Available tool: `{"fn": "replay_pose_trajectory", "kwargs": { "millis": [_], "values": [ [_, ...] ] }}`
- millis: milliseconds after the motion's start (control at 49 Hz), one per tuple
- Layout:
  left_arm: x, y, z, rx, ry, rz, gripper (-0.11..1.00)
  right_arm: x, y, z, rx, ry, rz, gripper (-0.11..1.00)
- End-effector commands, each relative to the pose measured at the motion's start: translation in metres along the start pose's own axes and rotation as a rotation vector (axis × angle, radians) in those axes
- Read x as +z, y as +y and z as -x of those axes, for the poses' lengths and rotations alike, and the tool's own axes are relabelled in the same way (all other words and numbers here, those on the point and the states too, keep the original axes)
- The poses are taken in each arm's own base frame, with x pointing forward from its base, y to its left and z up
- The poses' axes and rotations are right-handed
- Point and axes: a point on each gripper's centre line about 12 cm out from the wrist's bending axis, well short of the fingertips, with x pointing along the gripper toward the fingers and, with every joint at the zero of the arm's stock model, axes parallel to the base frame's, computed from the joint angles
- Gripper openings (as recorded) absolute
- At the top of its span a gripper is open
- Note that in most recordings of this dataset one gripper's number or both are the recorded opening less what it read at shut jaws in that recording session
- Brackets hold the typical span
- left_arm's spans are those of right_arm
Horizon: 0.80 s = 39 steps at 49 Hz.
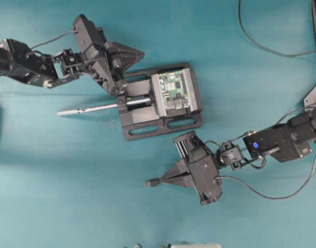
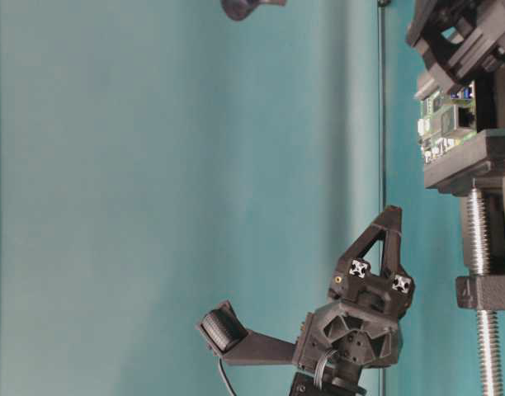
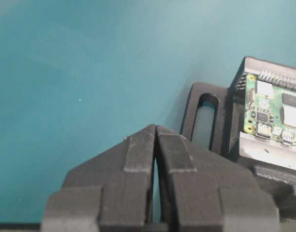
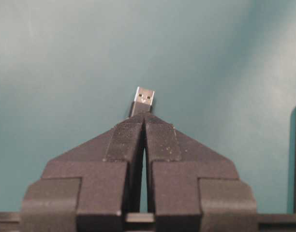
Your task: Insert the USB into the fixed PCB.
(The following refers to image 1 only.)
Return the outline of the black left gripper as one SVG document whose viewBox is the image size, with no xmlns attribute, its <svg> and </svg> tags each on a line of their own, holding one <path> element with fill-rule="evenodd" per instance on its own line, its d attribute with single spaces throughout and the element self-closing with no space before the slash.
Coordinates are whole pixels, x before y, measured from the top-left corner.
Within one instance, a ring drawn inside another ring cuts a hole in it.
<svg viewBox="0 0 316 248">
<path fill-rule="evenodd" d="M 74 37 L 90 75 L 109 95 L 119 95 L 126 84 L 126 69 L 139 62 L 145 53 L 118 42 L 107 42 L 103 28 L 96 27 L 93 21 L 80 14 L 73 22 Z M 113 70 L 108 62 L 112 60 Z"/>
</svg>

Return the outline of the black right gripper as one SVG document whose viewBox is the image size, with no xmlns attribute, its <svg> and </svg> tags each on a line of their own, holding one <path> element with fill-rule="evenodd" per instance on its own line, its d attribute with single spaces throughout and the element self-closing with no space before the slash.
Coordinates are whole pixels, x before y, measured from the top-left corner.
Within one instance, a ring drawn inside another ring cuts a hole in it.
<svg viewBox="0 0 316 248">
<path fill-rule="evenodd" d="M 218 179 L 217 162 L 212 151 L 195 131 L 184 133 L 173 142 L 181 160 L 162 176 L 162 182 L 184 188 L 194 187 L 203 206 L 218 201 L 223 193 L 223 183 Z"/>
</svg>

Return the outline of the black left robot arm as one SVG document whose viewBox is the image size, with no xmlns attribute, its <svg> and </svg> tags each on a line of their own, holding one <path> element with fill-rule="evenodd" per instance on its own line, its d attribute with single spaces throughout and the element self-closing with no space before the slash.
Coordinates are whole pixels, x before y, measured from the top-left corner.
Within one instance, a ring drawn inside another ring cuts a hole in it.
<svg viewBox="0 0 316 248">
<path fill-rule="evenodd" d="M 0 42 L 0 76 L 23 84 L 48 89 L 89 75 L 109 95 L 123 94 L 127 87 L 125 71 L 144 57 L 144 52 L 121 43 L 109 42 L 103 29 L 80 14 L 71 33 L 80 51 L 63 50 L 43 54 L 14 39 Z"/>
</svg>

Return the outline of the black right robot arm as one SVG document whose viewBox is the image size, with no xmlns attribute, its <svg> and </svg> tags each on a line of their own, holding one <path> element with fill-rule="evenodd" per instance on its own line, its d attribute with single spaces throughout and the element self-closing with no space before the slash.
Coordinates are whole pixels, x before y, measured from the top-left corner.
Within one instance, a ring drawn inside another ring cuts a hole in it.
<svg viewBox="0 0 316 248">
<path fill-rule="evenodd" d="M 187 132 L 173 140 L 181 159 L 162 177 L 146 184 L 169 183 L 192 187 L 200 197 L 201 205 L 218 201 L 222 195 L 222 179 L 219 170 L 231 166 L 233 170 L 260 159 L 264 168 L 266 156 L 280 163 L 302 158 L 311 153 L 310 141 L 316 142 L 316 107 L 299 114 L 286 123 L 277 123 L 259 132 L 241 136 L 251 160 L 246 159 L 232 140 L 219 145 L 212 152 L 195 133 Z"/>
</svg>

